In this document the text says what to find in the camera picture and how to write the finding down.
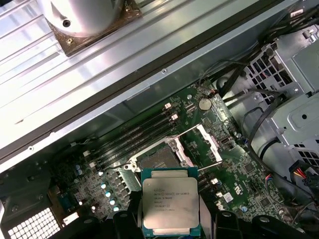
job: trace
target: ventilation grille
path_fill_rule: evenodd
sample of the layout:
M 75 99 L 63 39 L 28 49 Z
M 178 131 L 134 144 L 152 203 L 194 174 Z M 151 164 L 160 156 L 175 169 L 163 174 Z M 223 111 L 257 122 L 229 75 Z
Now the ventilation grille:
M 304 162 L 319 168 L 319 157 L 317 153 L 311 152 L 311 151 L 301 151 L 301 150 L 298 150 L 298 153 L 300 154 Z
M 300 143 L 300 144 L 294 144 L 294 147 L 305 148 L 305 145 L 303 145 L 302 143 Z
M 8 231 L 11 239 L 46 239 L 60 230 L 49 208 Z
M 283 65 L 278 63 L 275 56 L 269 57 L 267 55 L 267 49 L 264 53 L 259 55 L 251 65 L 247 68 L 249 69 L 248 75 L 250 80 L 256 86 L 257 89 L 277 91 L 278 89 L 292 83 L 292 79 L 284 69 Z M 265 84 L 265 81 L 269 85 L 269 82 L 273 82 L 270 86 Z M 273 97 L 261 94 L 265 102 L 270 105 Z

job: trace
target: red wire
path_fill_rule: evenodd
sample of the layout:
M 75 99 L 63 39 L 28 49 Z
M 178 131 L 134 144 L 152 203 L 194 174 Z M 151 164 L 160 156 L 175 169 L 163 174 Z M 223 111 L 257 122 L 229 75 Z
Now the red wire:
M 305 173 L 304 173 L 300 168 L 297 169 L 297 172 L 298 172 L 303 178 L 306 178 Z
M 271 177 L 271 174 L 268 174 L 265 180 L 267 181 Z

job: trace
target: intel xeon processor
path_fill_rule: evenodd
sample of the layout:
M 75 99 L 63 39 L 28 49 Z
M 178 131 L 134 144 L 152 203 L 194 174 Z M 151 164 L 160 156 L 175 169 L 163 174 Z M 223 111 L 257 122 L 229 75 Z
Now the intel xeon processor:
M 146 236 L 194 235 L 199 227 L 199 195 L 197 179 L 189 177 L 187 169 L 153 171 L 142 189 Z

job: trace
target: cable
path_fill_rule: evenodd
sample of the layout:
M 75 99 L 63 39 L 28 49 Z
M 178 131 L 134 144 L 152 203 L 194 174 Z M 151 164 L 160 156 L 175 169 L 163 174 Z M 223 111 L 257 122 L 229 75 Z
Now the cable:
M 250 88 L 250 89 L 245 89 L 244 91 L 241 91 L 241 92 L 239 92 L 239 93 L 237 93 L 237 94 L 235 94 L 235 95 L 233 95 L 231 97 L 228 97 L 228 98 L 224 99 L 224 102 L 226 103 L 226 102 L 235 100 L 235 99 L 245 95 L 247 93 L 247 91 L 248 91 L 248 93 L 250 93 L 250 92 L 259 92 L 261 94 L 274 96 L 274 97 L 280 95 L 280 93 L 277 92 L 277 91 L 268 91 L 268 90 L 263 90 L 263 89 Z
M 313 204 L 314 202 L 310 202 L 308 204 L 306 204 L 303 208 L 300 209 L 300 211 L 296 214 L 296 216 L 294 217 L 293 221 L 291 222 L 291 224 L 293 225 L 296 221 L 296 219 L 304 212 L 304 210 L 309 207 L 311 204 Z
M 273 41 L 273 39 L 284 35 L 289 34 L 301 29 L 304 29 L 308 26 L 314 25 L 316 20 L 311 19 L 316 13 L 319 12 L 319 5 L 315 6 L 314 8 L 308 10 L 307 12 L 303 13 L 302 15 L 298 15 L 296 17 L 292 17 L 290 19 L 284 20 L 283 22 L 279 22 L 269 30 L 262 34 L 260 37 L 260 44 L 268 44 Z
M 216 68 L 220 63 L 223 63 L 223 62 L 230 62 L 230 63 L 234 63 L 234 64 L 237 64 L 237 65 L 243 65 L 243 66 L 247 66 L 248 63 L 245 63 L 245 62 L 240 62 L 240 61 L 233 61 L 233 60 L 226 60 L 226 59 L 223 59 L 223 60 L 219 60 L 217 62 L 215 62 L 213 65 L 211 65 L 210 67 L 208 67 L 206 69 L 206 71 L 203 73 L 203 75 L 199 78 L 198 80 L 198 85 L 201 86 L 201 82 L 202 80 L 211 72 L 214 70 L 214 68 Z
M 265 179 L 265 187 L 266 187 L 266 191 L 267 191 L 269 197 L 270 197 L 275 203 L 277 203 L 277 204 L 280 205 L 280 206 L 283 206 L 283 207 L 286 207 L 286 208 L 291 208 L 291 209 L 298 209 L 298 208 L 300 208 L 300 206 L 297 206 L 297 205 L 296 205 L 296 206 L 288 206 L 288 205 L 283 204 L 282 202 L 277 201 L 277 200 L 271 195 L 270 190 L 269 190 L 268 182 L 269 182 L 269 181 L 272 181 L 272 180 L 273 180 L 273 178 L 271 177 L 271 175 L 268 175 L 268 176 L 266 177 L 266 179 Z
M 244 123 L 245 123 L 246 117 L 257 110 L 260 110 L 262 113 L 264 112 L 263 108 L 255 107 L 244 114 L 243 121 L 241 122 L 241 132 L 243 133 L 243 135 L 245 135 Z
M 260 159 L 263 160 L 264 159 L 264 156 L 265 156 L 265 153 L 266 151 L 272 146 L 274 145 L 275 143 L 280 143 L 280 140 L 276 137 L 274 138 L 273 140 L 269 141 L 265 147 L 263 148 L 263 150 L 261 150 L 261 153 L 260 153 Z
M 263 112 L 263 114 L 260 116 L 260 118 L 257 120 L 255 125 L 253 126 L 250 135 L 248 137 L 248 144 L 251 145 L 251 142 L 253 141 L 259 127 L 264 122 L 264 120 L 277 108 L 277 106 L 282 102 L 282 97 L 275 98 L 274 102 L 272 102 L 269 107 Z
M 264 163 L 260 157 L 258 156 L 258 154 L 255 152 L 254 148 L 251 145 L 252 140 L 254 139 L 257 130 L 259 129 L 259 127 L 261 126 L 261 124 L 263 123 L 263 121 L 276 109 L 276 107 L 281 103 L 282 97 L 278 97 L 274 100 L 274 102 L 272 102 L 270 104 L 270 106 L 265 110 L 265 112 L 260 116 L 260 118 L 257 120 L 257 122 L 255 123 L 255 125 L 253 126 L 253 129 L 249 135 L 248 138 L 248 143 L 247 143 L 247 153 L 250 155 L 250 157 L 255 160 L 258 164 L 260 164 L 261 166 L 263 166 L 267 171 L 269 171 L 271 174 L 277 176 L 279 179 L 281 179 L 282 181 L 284 181 L 285 183 L 289 184 L 290 186 L 292 186 L 295 189 L 300 190 L 301 192 L 303 192 L 305 195 L 307 195 L 308 197 L 310 197 L 313 200 L 313 196 L 307 192 L 306 190 L 304 190 L 303 188 L 298 187 L 297 185 L 293 184 L 292 182 L 288 181 L 286 178 L 284 178 L 283 176 L 281 176 L 279 173 L 275 172 L 274 170 L 272 170 L 266 163 Z
M 303 176 L 301 176 L 299 173 L 294 172 L 294 174 L 299 176 L 299 177 L 301 177 L 301 178 L 303 178 Z
M 253 59 L 255 59 L 260 54 L 260 52 L 261 52 L 261 46 L 259 44 L 257 44 L 252 49 L 252 51 L 248 55 L 246 55 L 245 57 L 240 59 L 240 61 L 251 62 Z M 243 72 L 245 67 L 246 66 L 237 67 L 237 69 L 229 77 L 228 81 L 224 84 L 224 86 L 219 91 L 219 95 L 221 96 L 221 98 L 223 98 L 227 94 L 227 92 L 230 91 L 230 89 L 233 87 L 233 85 L 235 84 L 236 80 L 238 79 L 240 74 Z

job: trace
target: yellow wire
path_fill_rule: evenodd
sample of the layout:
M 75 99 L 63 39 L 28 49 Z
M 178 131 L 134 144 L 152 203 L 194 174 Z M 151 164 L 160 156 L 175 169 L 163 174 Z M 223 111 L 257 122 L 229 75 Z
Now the yellow wire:
M 303 176 L 301 176 L 299 173 L 294 172 L 294 174 L 296 174 L 297 176 L 299 176 L 299 177 L 302 177 L 302 178 L 303 178 Z

